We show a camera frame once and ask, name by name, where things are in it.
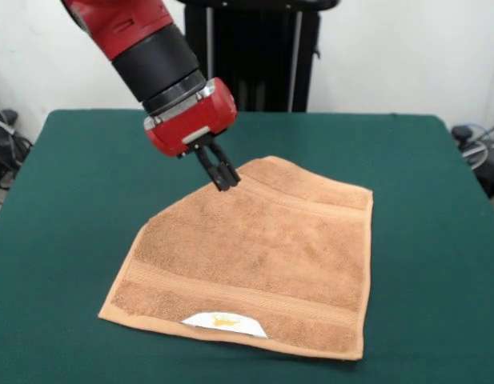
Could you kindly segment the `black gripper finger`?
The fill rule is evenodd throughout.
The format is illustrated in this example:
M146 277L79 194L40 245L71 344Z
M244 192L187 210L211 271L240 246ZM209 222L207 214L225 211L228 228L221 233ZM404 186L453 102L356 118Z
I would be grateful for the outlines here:
M216 188L222 192L227 191L230 188L224 188L225 184L216 169L218 163L214 164L207 156L206 149L209 149L208 146L209 144L205 146L201 146L200 144L195 144L194 150L196 157L199 160L200 164L203 166L203 169L207 172L211 181L215 184Z
M218 160L216 169L225 184L224 188L236 187L241 181L241 177L236 172L236 169L229 161L221 146L212 140L208 148Z

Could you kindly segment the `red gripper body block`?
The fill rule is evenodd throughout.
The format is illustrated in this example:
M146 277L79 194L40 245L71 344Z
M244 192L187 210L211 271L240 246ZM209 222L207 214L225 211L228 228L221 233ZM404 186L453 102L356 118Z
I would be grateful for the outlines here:
M220 78L213 78L178 105L147 117L145 131L161 153L177 157L203 135L221 134L235 122L237 114L229 88Z

